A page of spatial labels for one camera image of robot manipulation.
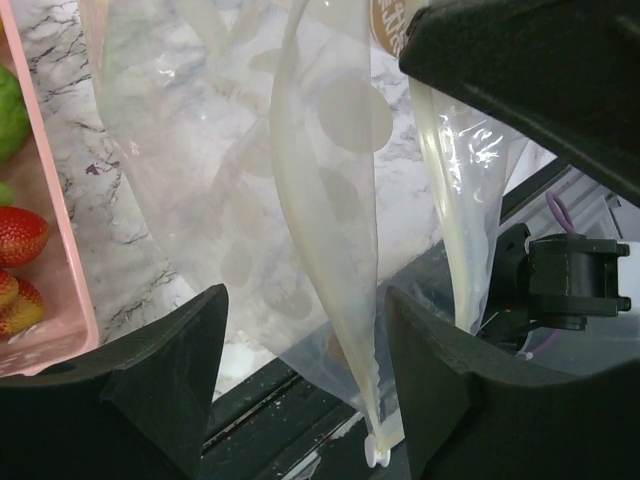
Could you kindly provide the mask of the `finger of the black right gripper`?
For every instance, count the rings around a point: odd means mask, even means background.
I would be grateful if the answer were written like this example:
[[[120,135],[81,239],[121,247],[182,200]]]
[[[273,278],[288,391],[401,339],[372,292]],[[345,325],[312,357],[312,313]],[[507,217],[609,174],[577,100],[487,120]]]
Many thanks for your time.
[[[420,7],[399,66],[639,200],[639,5],[443,1]]]

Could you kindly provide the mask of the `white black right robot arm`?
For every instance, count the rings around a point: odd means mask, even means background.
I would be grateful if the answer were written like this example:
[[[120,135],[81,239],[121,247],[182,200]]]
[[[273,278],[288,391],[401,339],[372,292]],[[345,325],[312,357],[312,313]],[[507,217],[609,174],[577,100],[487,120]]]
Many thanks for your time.
[[[637,314],[639,249],[566,229],[497,237],[520,134],[639,200],[635,1],[413,1],[399,66],[443,229],[458,328],[495,344]]]

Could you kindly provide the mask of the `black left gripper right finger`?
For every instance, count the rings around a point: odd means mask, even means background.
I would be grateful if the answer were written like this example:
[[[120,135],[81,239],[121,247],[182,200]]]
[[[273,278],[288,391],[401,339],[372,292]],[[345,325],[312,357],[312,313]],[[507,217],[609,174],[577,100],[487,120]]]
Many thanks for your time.
[[[385,299],[415,479],[635,479],[639,364],[578,377],[444,321],[403,291]]]

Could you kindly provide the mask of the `clear polka dot zip bag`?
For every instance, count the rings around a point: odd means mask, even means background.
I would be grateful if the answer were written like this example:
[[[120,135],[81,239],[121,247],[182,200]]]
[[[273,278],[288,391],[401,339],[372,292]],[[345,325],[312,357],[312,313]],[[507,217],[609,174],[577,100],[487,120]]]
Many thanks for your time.
[[[455,323],[477,331],[521,134],[413,86],[432,183],[380,248],[375,154],[394,116],[371,82],[396,58],[401,1],[102,1],[91,45],[101,120],[147,226],[185,280],[229,291],[231,322],[359,410],[370,466],[404,437],[381,281],[433,218]]]

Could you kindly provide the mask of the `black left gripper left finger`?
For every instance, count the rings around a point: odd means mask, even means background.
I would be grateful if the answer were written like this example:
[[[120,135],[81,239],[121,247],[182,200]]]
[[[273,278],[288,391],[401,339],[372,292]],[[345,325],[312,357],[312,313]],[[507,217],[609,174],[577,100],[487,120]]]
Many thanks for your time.
[[[2,378],[2,478],[196,478],[228,307],[212,286],[96,350]]]

